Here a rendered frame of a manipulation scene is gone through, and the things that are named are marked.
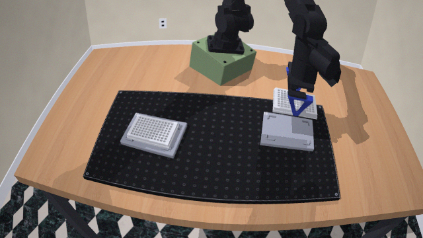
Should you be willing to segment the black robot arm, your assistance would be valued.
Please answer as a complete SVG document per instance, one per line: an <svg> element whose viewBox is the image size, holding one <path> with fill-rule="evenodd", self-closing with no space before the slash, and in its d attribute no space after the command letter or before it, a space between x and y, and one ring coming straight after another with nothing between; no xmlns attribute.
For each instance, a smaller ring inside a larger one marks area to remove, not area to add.
<svg viewBox="0 0 423 238"><path fill-rule="evenodd" d="M315 85L319 72L331 87L334 86L341 74L340 54L323 38L327 20L321 8L314 0L284 1L293 22L292 32L296 35L293 54L310 63L305 64L302 81ZM249 32L254 26L250 9L245 0L223 0L222 5L217 6L217 32L207 38L209 52L244 54L238 34L239 31Z"/></svg>

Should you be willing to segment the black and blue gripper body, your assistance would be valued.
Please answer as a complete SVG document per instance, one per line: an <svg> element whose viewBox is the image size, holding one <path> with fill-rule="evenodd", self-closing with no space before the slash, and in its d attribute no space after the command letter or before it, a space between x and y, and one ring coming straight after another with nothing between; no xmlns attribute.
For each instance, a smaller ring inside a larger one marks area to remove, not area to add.
<svg viewBox="0 0 423 238"><path fill-rule="evenodd" d="M302 88L307 89L307 92L313 93L314 84L304 83L303 74L305 69L305 64L309 62L302 61L293 55L292 62L288 62L288 95L290 97L295 97L299 99L306 99L306 93L301 91L296 91L296 89Z"/></svg>

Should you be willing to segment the white well plate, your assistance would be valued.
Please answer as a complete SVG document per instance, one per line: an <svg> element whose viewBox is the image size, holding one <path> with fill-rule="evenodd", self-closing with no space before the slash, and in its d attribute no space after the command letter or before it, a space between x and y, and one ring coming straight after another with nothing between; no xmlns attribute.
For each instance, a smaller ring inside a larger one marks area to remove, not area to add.
<svg viewBox="0 0 423 238"><path fill-rule="evenodd" d="M313 96L313 103L310 104L299 116L317 119L317 105L315 95L306 94ZM298 111L304 101L294 100L295 110ZM288 90L274 88L273 93L273 112L293 115L291 106L288 99Z"/></svg>
<svg viewBox="0 0 423 238"><path fill-rule="evenodd" d="M127 138L169 149L178 127L178 122L137 115Z"/></svg>

